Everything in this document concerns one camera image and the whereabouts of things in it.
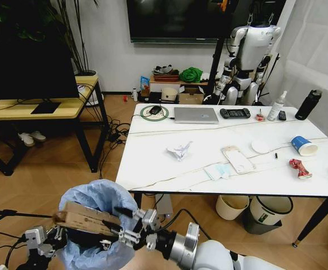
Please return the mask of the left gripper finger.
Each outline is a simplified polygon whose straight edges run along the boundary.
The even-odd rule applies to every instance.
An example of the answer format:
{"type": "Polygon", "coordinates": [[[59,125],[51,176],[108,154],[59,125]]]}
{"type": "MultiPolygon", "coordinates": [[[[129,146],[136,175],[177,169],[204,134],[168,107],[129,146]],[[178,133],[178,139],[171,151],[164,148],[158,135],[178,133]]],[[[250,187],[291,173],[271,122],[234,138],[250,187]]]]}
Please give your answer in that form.
{"type": "Polygon", "coordinates": [[[57,227],[56,245],[57,246],[66,246],[66,244],[67,244],[66,229],[64,227],[57,227]]]}
{"type": "Polygon", "coordinates": [[[47,243],[53,243],[56,234],[57,234],[57,225],[54,225],[53,227],[51,227],[48,231],[47,231],[47,239],[46,242],[47,243]]]}

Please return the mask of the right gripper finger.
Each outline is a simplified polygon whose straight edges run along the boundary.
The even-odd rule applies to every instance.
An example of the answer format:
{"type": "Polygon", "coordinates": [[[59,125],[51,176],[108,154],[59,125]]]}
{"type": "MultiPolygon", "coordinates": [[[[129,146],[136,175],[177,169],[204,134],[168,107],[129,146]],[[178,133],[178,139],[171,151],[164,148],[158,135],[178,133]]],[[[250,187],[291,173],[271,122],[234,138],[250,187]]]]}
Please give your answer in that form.
{"type": "Polygon", "coordinates": [[[118,225],[116,223],[108,222],[105,220],[103,220],[102,223],[107,228],[109,228],[113,234],[116,234],[118,236],[118,240],[120,242],[122,242],[126,245],[138,244],[141,239],[140,233],[136,233],[131,230],[124,229],[123,227],[121,227],[120,225],[118,225]]]}
{"type": "Polygon", "coordinates": [[[145,216],[146,212],[143,209],[131,210],[124,207],[116,206],[114,208],[118,213],[123,214],[133,220],[136,220],[138,224],[142,224],[142,218],[145,216]]]}

